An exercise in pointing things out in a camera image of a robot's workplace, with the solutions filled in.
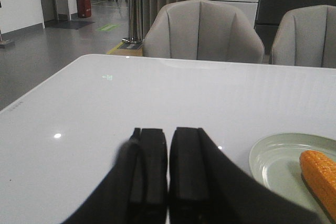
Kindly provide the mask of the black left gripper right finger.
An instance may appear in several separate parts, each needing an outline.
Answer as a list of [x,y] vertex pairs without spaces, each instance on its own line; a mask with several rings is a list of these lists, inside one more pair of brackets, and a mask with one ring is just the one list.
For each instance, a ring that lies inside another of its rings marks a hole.
[[169,167],[170,223],[321,223],[252,179],[202,128],[175,130]]

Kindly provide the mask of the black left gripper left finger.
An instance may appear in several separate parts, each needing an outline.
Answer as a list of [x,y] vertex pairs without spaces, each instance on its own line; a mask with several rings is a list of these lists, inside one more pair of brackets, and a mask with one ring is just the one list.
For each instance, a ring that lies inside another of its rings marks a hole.
[[165,223],[167,146],[161,129],[136,128],[112,169],[65,223]]

